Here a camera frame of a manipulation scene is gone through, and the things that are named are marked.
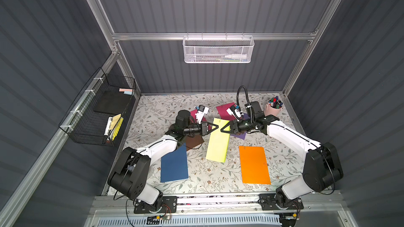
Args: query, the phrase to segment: black mounting plate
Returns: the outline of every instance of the black mounting plate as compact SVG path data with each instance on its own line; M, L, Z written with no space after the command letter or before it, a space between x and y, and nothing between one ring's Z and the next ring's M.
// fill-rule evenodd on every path
M170 210L171 213L175 213L177 211L177 197L176 196L163 196L162 197L163 202L161 204L166 204ZM137 206L134 207L133 213L134 214L150 214L151 212L149 212L148 209L148 204L146 204L145 202L135 202L135 204L137 204ZM155 212L156 214L159 213L166 213L166 207L165 206L161 206L161 209L159 209L159 211Z
M259 194L259 204L261 205L262 210L297 210L293 202L288 204L287 209L281 209L276 205L275 200L276 193L267 193L267 194ZM302 200L300 198L296 198L299 209L304 209Z

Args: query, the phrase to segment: vent grille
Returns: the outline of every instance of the vent grille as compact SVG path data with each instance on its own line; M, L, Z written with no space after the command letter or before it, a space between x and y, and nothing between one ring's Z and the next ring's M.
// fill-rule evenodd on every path
M147 216L131 216L131 223L135 227L144 226L178 226L190 224L203 226L207 224L232 225L232 224L271 224L279 226L279 216L275 214L218 214L218 215L185 215L173 216L170 220L160 220L156 224L146 224ZM101 217L98 226L102 227L130 227L126 217Z

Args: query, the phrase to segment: black wire basket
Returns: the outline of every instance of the black wire basket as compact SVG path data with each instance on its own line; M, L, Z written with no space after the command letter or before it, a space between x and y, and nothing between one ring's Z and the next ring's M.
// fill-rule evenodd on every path
M120 88L131 89L132 95L130 95L129 101L122 110L121 117L114 128L109 131L107 136L104 136L108 118L114 115L96 112L94 108L106 91L119 92ZM103 73L102 77L97 78L97 82L91 90L81 91L84 93L84 99L79 101L77 97L73 101L69 111L59 124L59 128L76 143L114 146L114 143L118 142L119 145L136 101L134 90L134 78Z

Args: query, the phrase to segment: orange paper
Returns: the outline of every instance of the orange paper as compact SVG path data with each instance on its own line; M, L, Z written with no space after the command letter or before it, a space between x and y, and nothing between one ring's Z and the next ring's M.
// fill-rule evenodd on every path
M239 146L243 183L271 184L264 148Z

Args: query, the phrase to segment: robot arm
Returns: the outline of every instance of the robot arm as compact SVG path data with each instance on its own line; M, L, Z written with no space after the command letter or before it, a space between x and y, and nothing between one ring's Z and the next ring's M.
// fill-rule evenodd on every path
M179 111L175 123L163 137L138 149L125 148L108 177L108 185L131 200L146 202L150 211L157 211L161 207L163 193L146 182L150 166L182 146L185 136L205 136L218 128L216 124L202 122L202 119L190 124L190 115L187 110Z
M332 144L321 144L291 129L279 118L265 116L258 102L248 103L246 108L252 119L230 121L221 132L240 134L259 130L284 143L305 160L303 174L276 189L276 201L280 208L287 208L294 199L304 194L321 192L343 177L341 163ZM225 131L226 127L230 127L230 131Z

